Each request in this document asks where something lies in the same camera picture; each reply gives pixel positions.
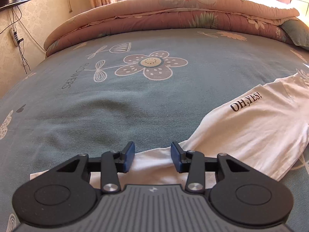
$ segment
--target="power strip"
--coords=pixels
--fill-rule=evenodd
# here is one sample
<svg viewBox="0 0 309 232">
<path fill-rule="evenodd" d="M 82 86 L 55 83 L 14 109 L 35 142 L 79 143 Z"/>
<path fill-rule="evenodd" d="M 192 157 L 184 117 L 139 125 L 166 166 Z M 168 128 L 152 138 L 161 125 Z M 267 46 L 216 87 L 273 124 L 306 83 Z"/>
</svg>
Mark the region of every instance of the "power strip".
<svg viewBox="0 0 309 232">
<path fill-rule="evenodd" d="M 10 34 L 11 34 L 11 37 L 13 39 L 15 46 L 18 47 L 19 43 L 22 42 L 24 39 L 23 38 L 18 39 L 17 32 L 15 32 L 13 28 L 11 28 Z"/>
<path fill-rule="evenodd" d="M 11 34 L 11 37 L 13 39 L 13 42 L 15 44 L 16 47 L 18 47 L 18 37 L 17 37 L 17 32 L 14 32 L 13 28 L 10 29 L 10 34 Z"/>
</svg>

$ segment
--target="flower petal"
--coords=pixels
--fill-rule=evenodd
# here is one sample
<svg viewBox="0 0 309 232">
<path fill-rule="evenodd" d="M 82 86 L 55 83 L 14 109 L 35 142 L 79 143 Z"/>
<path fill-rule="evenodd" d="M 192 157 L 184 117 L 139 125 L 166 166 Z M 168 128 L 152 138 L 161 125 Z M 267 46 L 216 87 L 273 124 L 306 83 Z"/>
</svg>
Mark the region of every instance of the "flower petal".
<svg viewBox="0 0 309 232">
<path fill-rule="evenodd" d="M 210 37 L 214 37 L 214 38 L 218 38 L 217 36 L 215 35 L 211 35 L 211 34 L 204 34 L 205 36 L 210 36 Z"/>
<path fill-rule="evenodd" d="M 129 64 L 126 66 L 122 66 L 119 69 L 115 71 L 115 75 L 117 76 L 127 76 L 127 75 L 132 75 L 134 73 L 137 73 L 144 69 L 143 67 L 139 66 L 137 63 L 136 64 Z"/>
<path fill-rule="evenodd" d="M 6 133 L 7 133 L 7 127 L 1 127 L 0 128 L 0 140 L 4 138 Z"/>
<path fill-rule="evenodd" d="M 103 67 L 104 64 L 105 64 L 105 60 L 100 60 L 99 62 L 95 64 L 95 68 L 99 70 Z"/>
<path fill-rule="evenodd" d="M 93 76 L 93 80 L 97 83 L 103 82 L 107 78 L 107 74 L 103 70 L 96 70 Z"/>
<path fill-rule="evenodd" d="M 145 68 L 143 74 L 150 80 L 166 80 L 173 75 L 173 71 L 169 67 L 161 65 L 156 68 Z"/>
<path fill-rule="evenodd" d="M 169 57 L 164 59 L 164 65 L 168 67 L 181 67 L 188 64 L 188 61 L 179 57 Z"/>
<path fill-rule="evenodd" d="M 85 46 L 86 44 L 87 44 L 87 42 L 83 42 L 83 43 L 81 43 L 80 45 L 76 46 L 73 50 L 76 50 L 76 49 L 78 49 L 78 48 L 80 48 L 80 47 L 83 47 L 83 46 Z"/>
<path fill-rule="evenodd" d="M 258 21 L 258 23 L 259 23 L 259 26 L 260 26 L 262 29 L 265 29 L 264 24 L 263 24 L 261 21 Z"/>
<path fill-rule="evenodd" d="M 167 51 L 155 51 L 152 52 L 149 56 L 155 56 L 155 57 L 160 57 L 160 58 L 166 58 L 170 54 Z"/>
<path fill-rule="evenodd" d="M 128 52 L 131 49 L 131 42 L 120 43 L 110 48 L 109 52 L 111 53 L 123 53 Z"/>
<path fill-rule="evenodd" d="M 127 64 L 135 64 L 141 61 L 143 58 L 148 57 L 147 55 L 135 54 L 126 56 L 123 61 Z"/>
</svg>

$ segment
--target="pillow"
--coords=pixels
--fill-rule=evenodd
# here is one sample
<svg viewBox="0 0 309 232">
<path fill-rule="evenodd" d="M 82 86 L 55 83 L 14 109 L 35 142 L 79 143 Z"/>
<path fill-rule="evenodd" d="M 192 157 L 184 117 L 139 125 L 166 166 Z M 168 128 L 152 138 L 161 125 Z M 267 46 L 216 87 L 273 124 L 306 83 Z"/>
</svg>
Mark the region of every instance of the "pillow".
<svg viewBox="0 0 309 232">
<path fill-rule="evenodd" d="M 309 28 L 301 20 L 288 20 L 281 27 L 296 46 L 309 50 Z"/>
</svg>

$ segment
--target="round black disc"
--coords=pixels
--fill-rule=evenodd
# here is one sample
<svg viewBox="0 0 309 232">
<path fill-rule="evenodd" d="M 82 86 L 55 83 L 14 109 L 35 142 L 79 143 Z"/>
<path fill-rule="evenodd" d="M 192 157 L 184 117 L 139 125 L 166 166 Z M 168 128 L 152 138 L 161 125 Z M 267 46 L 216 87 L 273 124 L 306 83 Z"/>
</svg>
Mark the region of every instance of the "round black disc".
<svg viewBox="0 0 309 232">
<path fill-rule="evenodd" d="M 210 192 L 210 202 L 224 217 L 246 226 L 282 222 L 293 207 L 292 194 L 284 185 L 267 176 L 259 179 L 241 173 L 218 182 Z"/>
<path fill-rule="evenodd" d="M 70 173 L 38 177 L 22 185 L 12 204 L 21 220 L 34 226 L 60 226 L 87 214 L 95 205 L 93 187 Z"/>
</svg>

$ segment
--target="screw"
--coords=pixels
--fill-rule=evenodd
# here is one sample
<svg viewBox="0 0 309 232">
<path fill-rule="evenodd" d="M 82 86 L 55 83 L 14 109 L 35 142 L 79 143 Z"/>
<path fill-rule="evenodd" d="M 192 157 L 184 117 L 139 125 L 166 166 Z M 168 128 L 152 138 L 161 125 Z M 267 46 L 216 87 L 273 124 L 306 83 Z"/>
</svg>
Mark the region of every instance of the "screw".
<svg viewBox="0 0 309 232">
<path fill-rule="evenodd" d="M 188 185 L 188 189 L 190 189 L 191 191 L 199 191 L 203 189 L 203 185 L 200 183 L 190 183 Z"/>
<path fill-rule="evenodd" d="M 113 183 L 108 183 L 104 185 L 103 189 L 107 192 L 114 192 L 118 189 L 118 186 Z"/>
</svg>

